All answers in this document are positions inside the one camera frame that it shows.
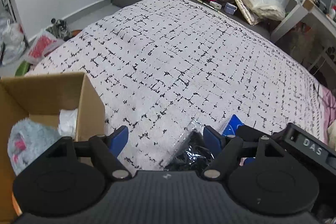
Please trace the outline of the blue tissue pack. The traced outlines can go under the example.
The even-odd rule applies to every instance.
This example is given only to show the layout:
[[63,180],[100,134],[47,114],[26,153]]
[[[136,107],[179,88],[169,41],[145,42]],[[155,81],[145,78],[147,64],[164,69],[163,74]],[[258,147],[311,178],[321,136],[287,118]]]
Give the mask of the blue tissue pack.
[[221,131],[221,134],[224,136],[227,135],[236,135],[236,132],[240,126],[243,126],[244,123],[236,116],[235,114],[225,123],[224,128]]

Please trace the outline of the black item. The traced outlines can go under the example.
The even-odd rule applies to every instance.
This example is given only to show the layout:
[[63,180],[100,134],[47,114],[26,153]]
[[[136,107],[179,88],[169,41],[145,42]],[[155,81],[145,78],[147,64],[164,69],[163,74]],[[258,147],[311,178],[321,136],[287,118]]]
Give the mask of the black item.
[[164,171],[195,171],[201,175],[214,159],[205,145],[203,129],[204,125],[194,119],[187,125]]

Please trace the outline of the pink bed sheet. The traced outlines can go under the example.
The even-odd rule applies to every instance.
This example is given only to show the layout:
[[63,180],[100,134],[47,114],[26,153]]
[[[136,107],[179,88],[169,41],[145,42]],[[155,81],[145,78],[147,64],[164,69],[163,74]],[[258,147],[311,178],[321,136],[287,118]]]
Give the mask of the pink bed sheet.
[[322,87],[322,105],[323,105],[323,143],[329,143],[329,135],[327,129],[335,121],[335,96],[332,92],[324,87]]

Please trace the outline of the grey fluffy plush toy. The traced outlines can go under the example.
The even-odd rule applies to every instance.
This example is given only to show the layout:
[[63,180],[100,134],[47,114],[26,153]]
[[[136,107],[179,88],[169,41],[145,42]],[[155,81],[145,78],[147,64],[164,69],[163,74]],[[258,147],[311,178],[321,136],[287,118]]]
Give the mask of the grey fluffy plush toy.
[[7,153],[16,175],[60,139],[58,131],[29,118],[13,125],[7,143]]

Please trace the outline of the cardboard box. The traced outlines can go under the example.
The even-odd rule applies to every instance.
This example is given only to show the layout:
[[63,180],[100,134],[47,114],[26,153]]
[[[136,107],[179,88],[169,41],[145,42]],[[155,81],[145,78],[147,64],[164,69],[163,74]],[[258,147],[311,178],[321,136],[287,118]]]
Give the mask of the cardboard box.
[[13,125],[30,118],[57,127],[60,111],[74,109],[78,110],[76,141],[104,133],[105,107],[85,73],[1,79],[1,223],[10,223],[17,216],[12,203],[15,174],[7,154]]

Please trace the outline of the white black patterned bedspread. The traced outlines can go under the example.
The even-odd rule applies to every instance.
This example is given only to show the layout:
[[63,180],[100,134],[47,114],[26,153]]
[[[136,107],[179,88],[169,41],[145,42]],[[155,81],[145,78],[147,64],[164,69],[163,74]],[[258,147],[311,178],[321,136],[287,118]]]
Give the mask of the white black patterned bedspread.
[[233,115],[266,134],[291,122],[326,141],[322,88],[297,61],[235,20],[189,0],[143,0],[86,27],[35,75],[81,71],[129,140],[131,172],[166,166],[191,121]]

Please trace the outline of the green leaf floor mat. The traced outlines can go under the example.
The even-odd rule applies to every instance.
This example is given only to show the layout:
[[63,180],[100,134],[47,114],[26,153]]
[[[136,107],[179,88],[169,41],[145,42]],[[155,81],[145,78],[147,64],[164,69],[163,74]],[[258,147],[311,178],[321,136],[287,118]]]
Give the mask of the green leaf floor mat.
[[22,61],[15,72],[15,77],[24,76],[30,70],[30,66],[27,61]]

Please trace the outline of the red white plastic bag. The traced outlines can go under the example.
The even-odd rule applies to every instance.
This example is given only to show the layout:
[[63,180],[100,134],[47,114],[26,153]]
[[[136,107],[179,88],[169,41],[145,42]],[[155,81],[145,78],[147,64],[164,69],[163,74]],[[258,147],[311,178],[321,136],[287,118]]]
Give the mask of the red white plastic bag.
[[25,56],[25,61],[32,65],[37,65],[63,43],[64,40],[56,38],[53,34],[46,30],[42,30],[28,50]]

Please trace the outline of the black sneakers on floor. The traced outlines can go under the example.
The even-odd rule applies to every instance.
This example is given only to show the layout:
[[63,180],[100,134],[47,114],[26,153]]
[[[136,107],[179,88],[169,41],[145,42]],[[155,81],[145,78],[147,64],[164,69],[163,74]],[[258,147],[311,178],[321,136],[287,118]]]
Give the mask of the black sneakers on floor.
[[67,41],[72,38],[72,32],[68,28],[68,24],[63,19],[56,20],[51,19],[51,26],[46,29],[49,33],[53,34],[54,37]]

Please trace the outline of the white desk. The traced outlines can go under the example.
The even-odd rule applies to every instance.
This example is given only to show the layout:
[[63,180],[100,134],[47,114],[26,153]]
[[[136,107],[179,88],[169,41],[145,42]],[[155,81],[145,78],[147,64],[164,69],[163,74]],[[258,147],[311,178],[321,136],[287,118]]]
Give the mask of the white desk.
[[270,34],[270,41],[284,48],[307,70],[320,59],[335,71],[335,59],[327,54],[335,50],[335,22],[312,0],[283,0],[287,16]]

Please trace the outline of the small lavender box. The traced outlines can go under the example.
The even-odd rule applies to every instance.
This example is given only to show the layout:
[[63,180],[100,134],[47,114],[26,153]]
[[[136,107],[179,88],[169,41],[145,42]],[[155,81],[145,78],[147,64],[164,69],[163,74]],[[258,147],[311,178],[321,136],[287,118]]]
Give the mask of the small lavender box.
[[237,7],[231,3],[226,3],[226,5],[224,6],[224,11],[227,14],[233,15],[237,10]]

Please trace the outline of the clear bag with cream fabric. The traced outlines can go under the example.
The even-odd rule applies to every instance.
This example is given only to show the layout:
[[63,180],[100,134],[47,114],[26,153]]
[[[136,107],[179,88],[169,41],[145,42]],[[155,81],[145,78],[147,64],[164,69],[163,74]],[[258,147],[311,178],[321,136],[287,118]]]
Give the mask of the clear bag with cream fabric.
[[282,21],[285,9],[276,0],[234,0],[245,20],[251,26],[264,19]]

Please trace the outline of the grey white garbage bags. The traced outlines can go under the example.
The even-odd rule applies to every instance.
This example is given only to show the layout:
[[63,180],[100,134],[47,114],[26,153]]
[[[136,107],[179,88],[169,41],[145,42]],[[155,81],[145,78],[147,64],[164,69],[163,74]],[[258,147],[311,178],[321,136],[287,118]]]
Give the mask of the grey white garbage bags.
[[18,23],[1,18],[1,65],[17,61],[26,49],[25,36]]

